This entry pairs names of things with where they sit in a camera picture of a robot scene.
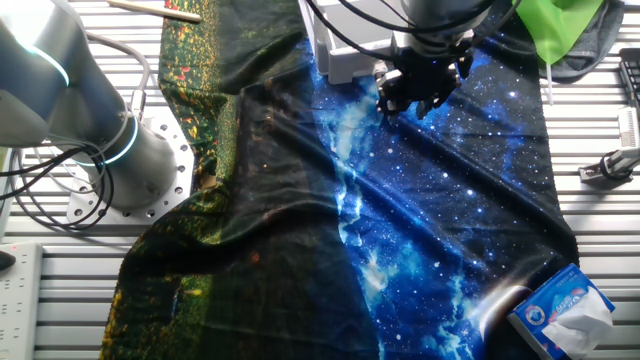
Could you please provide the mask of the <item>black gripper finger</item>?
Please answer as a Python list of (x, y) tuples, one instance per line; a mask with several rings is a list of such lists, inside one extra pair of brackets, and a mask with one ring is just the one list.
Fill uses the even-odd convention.
[(424, 119), (425, 116), (434, 108), (439, 108), (442, 105), (439, 97), (433, 97), (426, 100), (420, 100), (415, 110), (416, 117), (418, 119)]
[(383, 114), (399, 114), (406, 110), (404, 78), (399, 69), (375, 74), (379, 94), (378, 110)]

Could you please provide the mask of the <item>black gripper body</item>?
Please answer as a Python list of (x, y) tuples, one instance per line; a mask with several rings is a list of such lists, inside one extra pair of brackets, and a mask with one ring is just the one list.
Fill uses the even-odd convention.
[(454, 52), (444, 57), (426, 57), (403, 51), (394, 61), (400, 70), (398, 95), (409, 102), (444, 103), (469, 76), (473, 51)]

